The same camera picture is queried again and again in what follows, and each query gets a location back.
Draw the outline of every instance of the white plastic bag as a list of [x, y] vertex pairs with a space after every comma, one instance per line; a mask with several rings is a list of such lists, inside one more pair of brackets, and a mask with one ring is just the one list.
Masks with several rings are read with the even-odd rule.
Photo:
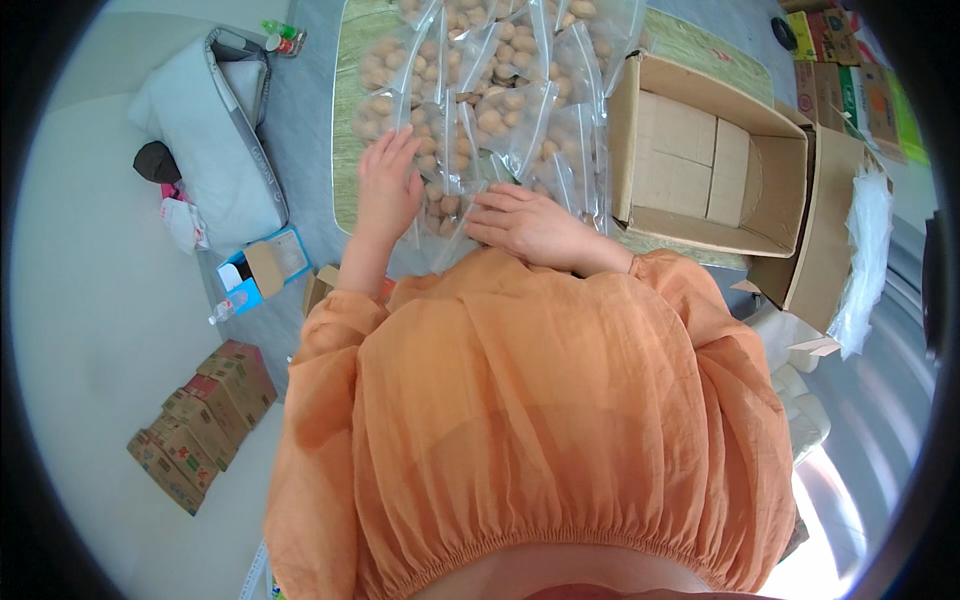
[[861, 353], [870, 333], [870, 313], [880, 300], [887, 281], [887, 254], [893, 230], [893, 195], [887, 177], [868, 161], [853, 180], [853, 202], [847, 216], [850, 245], [855, 248], [851, 272], [844, 286], [840, 306], [827, 335], [840, 345], [847, 360]]
[[503, 156], [518, 180], [540, 154], [557, 94], [554, 82], [528, 84], [487, 96], [476, 107], [479, 146]]

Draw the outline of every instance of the orange blouse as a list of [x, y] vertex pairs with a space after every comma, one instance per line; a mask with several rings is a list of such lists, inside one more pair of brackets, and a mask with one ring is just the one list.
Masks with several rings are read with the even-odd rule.
[[528, 542], [756, 591], [791, 470], [763, 346], [698, 264], [578, 279], [484, 249], [387, 306], [334, 291], [310, 313], [264, 532], [291, 600], [408, 598]]

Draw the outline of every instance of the cardboard box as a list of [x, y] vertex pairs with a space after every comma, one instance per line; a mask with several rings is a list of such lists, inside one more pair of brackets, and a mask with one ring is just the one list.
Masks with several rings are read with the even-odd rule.
[[217, 476], [217, 466], [206, 457], [206, 451], [190, 431], [167, 413], [162, 413], [147, 430], [150, 441], [157, 445], [167, 458], [183, 473], [197, 489], [206, 494], [206, 489]]
[[842, 9], [808, 13], [806, 24], [819, 62], [836, 62], [845, 66], [860, 64], [860, 49], [853, 27]]
[[204, 495], [197, 492], [163, 451], [151, 442], [146, 431], [141, 429], [133, 436], [127, 444], [127, 451], [143, 470], [147, 471], [150, 478], [187, 513], [191, 516], [197, 513], [204, 502]]
[[197, 373], [206, 375], [209, 368], [205, 365], [216, 361], [217, 358], [229, 358], [240, 363], [241, 368], [248, 375], [244, 381], [253, 385], [253, 393], [260, 398], [264, 406], [269, 407], [276, 400], [276, 388], [267, 372], [267, 365], [263, 362], [260, 348], [253, 344], [243, 344], [235, 340], [226, 340], [214, 350], [197, 368]]
[[227, 386], [216, 379], [195, 375], [183, 389], [210, 407], [213, 417], [227, 434], [227, 439], [239, 448], [251, 427], [247, 426], [244, 414], [233, 404]]
[[306, 280], [306, 289], [303, 290], [303, 317], [305, 319], [310, 315], [313, 307], [333, 291], [334, 286], [337, 285], [338, 274], [340, 274], [339, 269], [333, 265], [326, 265], [315, 276]]
[[[797, 253], [789, 258], [759, 256], [747, 278], [780, 310], [790, 312], [826, 334], [851, 269], [847, 216], [857, 167], [882, 166], [858, 139], [814, 126], [810, 194]], [[891, 192], [893, 184], [888, 182]], [[817, 345], [828, 352], [828, 342]]]
[[[642, 158], [650, 152], [641, 91], [696, 108], [749, 135], [739, 227], [634, 206], [645, 185]], [[642, 60], [627, 60], [608, 112], [617, 124], [610, 135], [613, 215], [629, 229], [707, 250], [782, 257], [793, 253], [804, 214], [807, 142], [789, 119], [705, 73], [649, 53]]]
[[814, 62], [813, 79], [817, 92], [817, 123], [835, 132], [847, 128], [843, 115], [843, 88], [840, 67], [832, 62]]
[[241, 293], [246, 295], [245, 300], [234, 300], [235, 314], [240, 315], [309, 269], [300, 235], [293, 228], [283, 228], [228, 258], [217, 267], [217, 275], [228, 294], [241, 299]]
[[897, 114], [893, 93], [887, 82], [887, 70], [878, 64], [864, 64], [861, 67], [861, 73], [864, 95], [867, 98], [867, 119], [870, 124], [871, 138], [884, 156], [905, 163], [906, 156], [900, 147]]
[[780, 0], [780, 6], [787, 12], [819, 12], [836, 6], [833, 0]]
[[247, 370], [238, 361], [217, 356], [204, 361], [197, 368], [197, 374], [215, 379], [227, 388], [230, 401], [240, 411], [244, 424], [251, 431], [267, 413], [270, 402], [261, 399]]
[[224, 432], [206, 402], [185, 390], [176, 390], [163, 403], [163, 412], [176, 419], [197, 440], [219, 470], [227, 470], [237, 447]]
[[793, 51], [793, 60], [816, 60], [817, 51], [813, 46], [813, 34], [806, 22], [805, 12], [792, 12], [786, 16], [786, 22], [797, 39], [797, 48]]

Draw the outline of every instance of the stack of cardboard boxes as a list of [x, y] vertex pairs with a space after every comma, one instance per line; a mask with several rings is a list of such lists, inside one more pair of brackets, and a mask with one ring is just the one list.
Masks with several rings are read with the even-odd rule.
[[780, 0], [780, 5], [797, 37], [800, 112], [897, 162], [908, 157], [926, 162], [916, 121], [898, 93], [900, 83], [857, 39], [848, 12], [830, 0]]
[[217, 473], [276, 400], [259, 348], [227, 340], [161, 405], [127, 450], [147, 474], [195, 515]]

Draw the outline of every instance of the person's right hand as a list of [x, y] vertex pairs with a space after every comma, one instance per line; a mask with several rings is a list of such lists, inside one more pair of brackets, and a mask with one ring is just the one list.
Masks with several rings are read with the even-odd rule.
[[627, 273], [632, 252], [581, 223], [545, 196], [510, 183], [477, 194], [464, 232], [530, 264], [591, 276]]

